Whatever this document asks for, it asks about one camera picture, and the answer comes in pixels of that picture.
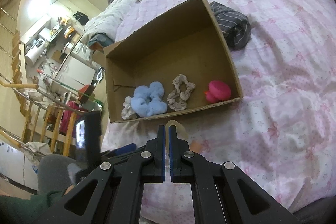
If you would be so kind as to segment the cream white scrunchie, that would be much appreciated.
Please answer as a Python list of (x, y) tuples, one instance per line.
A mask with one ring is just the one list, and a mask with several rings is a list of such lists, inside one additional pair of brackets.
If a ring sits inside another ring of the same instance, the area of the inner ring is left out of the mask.
[(127, 96), (123, 103), (123, 109), (121, 112), (121, 118), (125, 121), (133, 120), (137, 118), (137, 114), (131, 106), (131, 96)]

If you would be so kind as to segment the beige lace scrunchie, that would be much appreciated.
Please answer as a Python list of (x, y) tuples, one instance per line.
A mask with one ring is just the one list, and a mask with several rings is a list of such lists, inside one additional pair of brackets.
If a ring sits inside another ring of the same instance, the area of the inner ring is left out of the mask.
[(171, 110), (182, 111), (187, 109), (187, 101), (196, 88), (194, 83), (188, 81), (187, 77), (179, 74), (172, 82), (174, 90), (167, 96), (167, 103)]

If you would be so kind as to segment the dark striped cloth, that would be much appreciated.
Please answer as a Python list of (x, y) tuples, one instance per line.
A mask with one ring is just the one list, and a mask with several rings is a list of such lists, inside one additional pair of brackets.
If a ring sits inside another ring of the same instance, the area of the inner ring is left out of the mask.
[(251, 38), (251, 25), (248, 17), (218, 2), (211, 2), (210, 8), (228, 47), (234, 51), (242, 50)]

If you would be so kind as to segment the light blue fluffy scrunchie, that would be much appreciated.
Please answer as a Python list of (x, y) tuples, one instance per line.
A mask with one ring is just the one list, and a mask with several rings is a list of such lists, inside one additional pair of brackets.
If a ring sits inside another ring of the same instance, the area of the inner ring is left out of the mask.
[(130, 104), (134, 112), (141, 118), (165, 114), (167, 103), (163, 101), (165, 89), (154, 81), (149, 86), (141, 85), (135, 88)]

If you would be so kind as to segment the white floral duvet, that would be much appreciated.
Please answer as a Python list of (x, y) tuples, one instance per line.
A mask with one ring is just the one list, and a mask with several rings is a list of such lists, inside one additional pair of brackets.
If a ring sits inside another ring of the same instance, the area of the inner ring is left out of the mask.
[(81, 42), (87, 44), (97, 34), (105, 34), (115, 41), (117, 29), (137, 1), (112, 0), (103, 12), (86, 23)]

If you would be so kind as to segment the brown cardboard box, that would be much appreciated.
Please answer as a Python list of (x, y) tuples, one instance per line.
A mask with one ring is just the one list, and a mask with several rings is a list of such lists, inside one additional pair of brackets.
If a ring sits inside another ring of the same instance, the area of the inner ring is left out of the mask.
[[(109, 120), (122, 123), (123, 102), (136, 87), (159, 81), (165, 93), (183, 74), (196, 85), (182, 111), (154, 115), (160, 119), (230, 104), (243, 98), (237, 71), (208, 0), (187, 0), (157, 16), (120, 42), (104, 48)], [(223, 81), (232, 91), (227, 101), (209, 103), (211, 81)]]

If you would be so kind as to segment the pink patterned quilt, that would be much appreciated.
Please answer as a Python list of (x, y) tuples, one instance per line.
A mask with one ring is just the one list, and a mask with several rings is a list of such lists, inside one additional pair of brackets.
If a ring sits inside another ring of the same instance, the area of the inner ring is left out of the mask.
[[(124, 39), (185, 0), (143, 0)], [(177, 121), (207, 160), (234, 162), (301, 221), (335, 203), (335, 2), (209, 0), (242, 12), (251, 38), (232, 52), (243, 99)]]

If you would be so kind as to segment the wooden stair railing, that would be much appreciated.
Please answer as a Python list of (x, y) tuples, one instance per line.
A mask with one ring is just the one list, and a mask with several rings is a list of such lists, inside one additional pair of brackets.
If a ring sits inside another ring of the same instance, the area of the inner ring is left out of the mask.
[(1, 134), (18, 148), (36, 140), (46, 143), (52, 153), (61, 152), (64, 156), (69, 156), (72, 153), (71, 147), (75, 146), (72, 132), (81, 111), (53, 98), (42, 91), (38, 84), (24, 82), (24, 45), (19, 35), (19, 31), (13, 33), (12, 49), (8, 53), (11, 57), (12, 79), (1, 74), (1, 86), (14, 92), (25, 122), (21, 137), (5, 129), (1, 129)]

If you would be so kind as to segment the white washing machine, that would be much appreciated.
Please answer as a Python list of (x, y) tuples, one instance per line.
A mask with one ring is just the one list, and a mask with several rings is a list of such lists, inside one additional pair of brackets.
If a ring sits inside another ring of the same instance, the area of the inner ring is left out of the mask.
[(76, 45), (68, 43), (66, 47), (66, 53), (70, 53), (72, 57), (82, 62), (90, 61), (91, 57), (91, 50), (81, 42), (78, 42)]

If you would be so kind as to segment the pink rubber toy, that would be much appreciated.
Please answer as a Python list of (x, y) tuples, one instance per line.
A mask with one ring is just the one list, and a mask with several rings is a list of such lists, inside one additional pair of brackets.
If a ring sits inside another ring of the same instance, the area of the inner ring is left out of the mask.
[(223, 81), (213, 80), (208, 85), (205, 92), (205, 98), (209, 103), (218, 103), (227, 101), (231, 98), (231, 88)]

